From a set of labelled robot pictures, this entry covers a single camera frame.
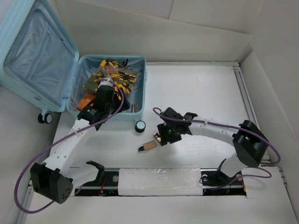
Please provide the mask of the black gold lipstick box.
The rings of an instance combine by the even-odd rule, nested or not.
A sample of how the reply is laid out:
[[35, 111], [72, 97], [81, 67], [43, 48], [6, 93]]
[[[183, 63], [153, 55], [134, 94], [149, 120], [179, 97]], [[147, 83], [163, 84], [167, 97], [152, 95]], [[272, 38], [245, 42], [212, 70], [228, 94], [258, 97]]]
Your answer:
[[157, 142], [159, 145], [162, 145], [162, 144], [161, 144], [161, 137], [160, 137], [160, 135], [159, 135], [158, 132], [153, 133], [153, 138], [156, 140], [156, 142]]

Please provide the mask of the beige foundation bottle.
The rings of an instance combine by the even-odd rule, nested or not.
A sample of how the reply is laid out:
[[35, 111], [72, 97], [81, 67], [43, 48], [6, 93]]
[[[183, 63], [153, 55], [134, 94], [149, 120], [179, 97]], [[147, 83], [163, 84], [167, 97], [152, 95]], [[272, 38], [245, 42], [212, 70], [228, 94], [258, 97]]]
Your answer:
[[157, 147], [155, 140], [144, 143], [141, 147], [138, 148], [138, 152], [149, 151]]

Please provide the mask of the orange tie-dye shirt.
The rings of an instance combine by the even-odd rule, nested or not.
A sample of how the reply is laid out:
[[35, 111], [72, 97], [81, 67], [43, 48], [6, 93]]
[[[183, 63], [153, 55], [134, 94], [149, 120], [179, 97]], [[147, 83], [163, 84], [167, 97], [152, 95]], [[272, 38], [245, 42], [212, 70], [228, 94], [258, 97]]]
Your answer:
[[95, 94], [85, 94], [81, 101], [77, 104], [76, 108], [81, 111], [88, 105], [93, 106], [93, 100], [95, 97]]

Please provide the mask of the rose gold lipstick tube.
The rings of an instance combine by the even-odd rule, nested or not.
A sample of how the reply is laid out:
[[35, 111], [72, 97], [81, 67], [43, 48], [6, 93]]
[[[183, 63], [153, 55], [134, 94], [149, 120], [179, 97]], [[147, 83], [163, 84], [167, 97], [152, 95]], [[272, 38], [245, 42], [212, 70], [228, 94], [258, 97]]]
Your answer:
[[131, 112], [135, 113], [135, 104], [131, 105]]

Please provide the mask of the yellow camouflage garment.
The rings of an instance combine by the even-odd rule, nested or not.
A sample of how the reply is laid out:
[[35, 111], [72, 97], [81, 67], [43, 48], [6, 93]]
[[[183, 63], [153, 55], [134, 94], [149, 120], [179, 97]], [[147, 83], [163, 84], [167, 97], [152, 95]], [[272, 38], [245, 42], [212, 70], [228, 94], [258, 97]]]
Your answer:
[[[118, 73], [107, 74], [105, 71], [106, 65], [117, 66]], [[89, 77], [87, 82], [83, 84], [82, 88], [87, 94], [95, 94], [99, 87], [100, 80], [110, 77], [113, 82], [124, 91], [127, 97], [133, 90], [137, 75], [136, 71], [126, 68], [115, 60], [109, 61], [106, 59], [100, 63], [97, 70]]]

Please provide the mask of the light blue hard suitcase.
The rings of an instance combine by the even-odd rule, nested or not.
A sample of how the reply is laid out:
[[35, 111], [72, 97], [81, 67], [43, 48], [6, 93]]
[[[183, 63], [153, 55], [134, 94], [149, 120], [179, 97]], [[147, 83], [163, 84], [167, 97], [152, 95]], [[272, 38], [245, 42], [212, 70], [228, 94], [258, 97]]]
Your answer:
[[[84, 96], [82, 85], [103, 60], [115, 60], [137, 72], [128, 95], [130, 108], [116, 120], [138, 121], [145, 106], [146, 59], [132, 55], [84, 55], [45, 0], [14, 0], [0, 23], [0, 83], [41, 110], [68, 111]], [[131, 105], [135, 104], [135, 113]]]

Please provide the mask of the patterned eyeshadow palette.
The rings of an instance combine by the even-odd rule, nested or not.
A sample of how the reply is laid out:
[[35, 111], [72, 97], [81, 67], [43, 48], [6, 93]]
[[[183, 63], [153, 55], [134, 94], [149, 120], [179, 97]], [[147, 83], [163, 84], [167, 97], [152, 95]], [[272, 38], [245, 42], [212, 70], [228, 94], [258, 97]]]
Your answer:
[[107, 74], [117, 74], [118, 73], [118, 67], [112, 66], [112, 65], [106, 65], [105, 71]]

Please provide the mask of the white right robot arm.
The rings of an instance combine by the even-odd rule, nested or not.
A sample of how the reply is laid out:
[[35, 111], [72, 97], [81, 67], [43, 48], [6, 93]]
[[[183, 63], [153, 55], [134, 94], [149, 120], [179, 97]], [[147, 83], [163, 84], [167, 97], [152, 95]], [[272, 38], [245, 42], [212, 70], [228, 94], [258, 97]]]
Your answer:
[[202, 175], [201, 182], [209, 187], [223, 188], [234, 182], [243, 169], [258, 168], [268, 147], [266, 137], [249, 120], [233, 126], [204, 118], [197, 120], [197, 114], [181, 115], [171, 107], [164, 111], [155, 107], [153, 111], [163, 120], [157, 126], [161, 146], [178, 142], [187, 134], [219, 140], [234, 147], [235, 153], [225, 158], [215, 171]]

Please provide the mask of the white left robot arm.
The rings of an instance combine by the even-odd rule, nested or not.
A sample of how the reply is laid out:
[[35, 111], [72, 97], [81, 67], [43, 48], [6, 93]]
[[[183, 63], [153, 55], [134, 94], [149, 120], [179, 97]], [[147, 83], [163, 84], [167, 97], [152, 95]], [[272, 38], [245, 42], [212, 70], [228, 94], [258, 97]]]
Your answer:
[[118, 86], [101, 85], [95, 98], [78, 114], [70, 131], [70, 138], [43, 163], [35, 163], [30, 169], [34, 191], [56, 203], [64, 203], [73, 189], [91, 182], [99, 185], [104, 181], [103, 165], [89, 160], [78, 169], [71, 170], [71, 164], [79, 150], [99, 130], [101, 125], [115, 114], [128, 109], [124, 91]]

